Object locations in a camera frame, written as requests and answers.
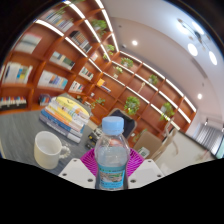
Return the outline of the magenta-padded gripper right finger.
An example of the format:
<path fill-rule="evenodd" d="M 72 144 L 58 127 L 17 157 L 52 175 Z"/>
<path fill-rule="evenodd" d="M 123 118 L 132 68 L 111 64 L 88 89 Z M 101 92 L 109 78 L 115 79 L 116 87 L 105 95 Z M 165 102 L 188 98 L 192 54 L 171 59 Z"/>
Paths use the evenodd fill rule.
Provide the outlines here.
<path fill-rule="evenodd" d="M 130 150 L 130 159 L 127 163 L 127 185 L 129 189 L 143 187 L 162 177 L 162 171 L 152 159 L 144 159 L 134 149 Z"/>

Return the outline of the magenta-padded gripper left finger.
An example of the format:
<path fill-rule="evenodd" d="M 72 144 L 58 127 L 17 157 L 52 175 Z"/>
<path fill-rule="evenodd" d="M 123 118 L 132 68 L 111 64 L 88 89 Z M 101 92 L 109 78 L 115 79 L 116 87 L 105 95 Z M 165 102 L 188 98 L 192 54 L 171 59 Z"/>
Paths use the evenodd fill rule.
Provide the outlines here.
<path fill-rule="evenodd" d="M 96 185 L 98 167 L 94 150 L 91 149 L 80 159 L 73 158 L 61 171 L 59 177 L 64 178 L 84 188 L 94 189 Z"/>

